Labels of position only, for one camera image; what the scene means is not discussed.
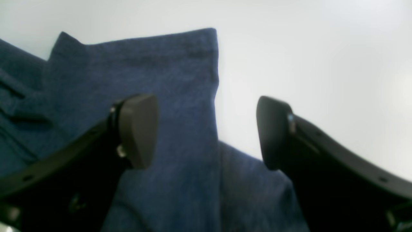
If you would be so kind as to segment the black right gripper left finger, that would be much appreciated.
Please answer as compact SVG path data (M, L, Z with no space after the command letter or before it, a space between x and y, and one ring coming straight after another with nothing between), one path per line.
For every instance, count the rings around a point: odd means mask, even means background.
M1 178L2 232L99 232L125 170L150 167L158 99L137 94L62 150Z

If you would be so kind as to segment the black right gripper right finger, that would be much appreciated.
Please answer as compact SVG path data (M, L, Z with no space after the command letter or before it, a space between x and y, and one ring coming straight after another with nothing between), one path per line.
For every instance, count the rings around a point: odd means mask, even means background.
M412 184L352 153L286 102L261 96L262 158L293 182L312 232L410 232Z

